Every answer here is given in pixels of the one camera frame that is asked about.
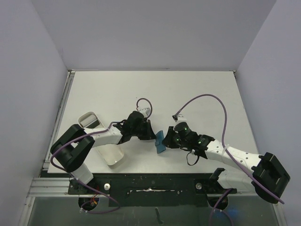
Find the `blue leather card holder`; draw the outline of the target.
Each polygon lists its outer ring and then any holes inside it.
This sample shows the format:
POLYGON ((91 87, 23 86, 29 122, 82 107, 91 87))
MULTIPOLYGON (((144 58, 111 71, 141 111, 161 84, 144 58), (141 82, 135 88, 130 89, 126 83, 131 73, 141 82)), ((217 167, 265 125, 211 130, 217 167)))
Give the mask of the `blue leather card holder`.
POLYGON ((164 132, 160 130, 156 133, 155 147, 157 154, 160 154, 166 150, 166 146, 163 144, 164 132))

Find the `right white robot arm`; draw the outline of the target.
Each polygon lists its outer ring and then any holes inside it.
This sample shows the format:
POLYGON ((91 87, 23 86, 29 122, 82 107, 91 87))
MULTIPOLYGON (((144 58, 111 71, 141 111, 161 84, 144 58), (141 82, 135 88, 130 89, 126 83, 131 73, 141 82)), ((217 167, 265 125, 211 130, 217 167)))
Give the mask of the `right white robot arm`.
POLYGON ((246 178, 216 176, 210 179, 209 186, 216 193, 239 185, 243 189, 254 190, 263 200, 276 204, 281 201, 281 195, 290 181, 288 172, 274 154, 253 154, 223 146, 222 142, 211 136, 192 131, 186 122, 170 126, 162 143, 168 148, 188 151, 198 158, 222 162, 247 175, 246 178))

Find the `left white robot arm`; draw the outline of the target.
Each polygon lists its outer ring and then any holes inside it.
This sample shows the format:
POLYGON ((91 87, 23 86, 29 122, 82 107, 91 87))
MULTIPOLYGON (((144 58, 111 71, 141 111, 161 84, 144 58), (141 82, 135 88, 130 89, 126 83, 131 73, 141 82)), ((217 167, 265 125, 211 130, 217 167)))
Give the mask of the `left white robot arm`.
POLYGON ((103 145, 120 145, 128 142, 132 137, 140 140, 155 140, 149 117, 150 108, 133 111, 127 119, 111 122, 107 128, 87 129, 73 124, 52 145, 50 162, 56 168, 69 173, 79 180, 79 188, 84 193, 95 190, 94 176, 84 160, 94 147, 103 145))

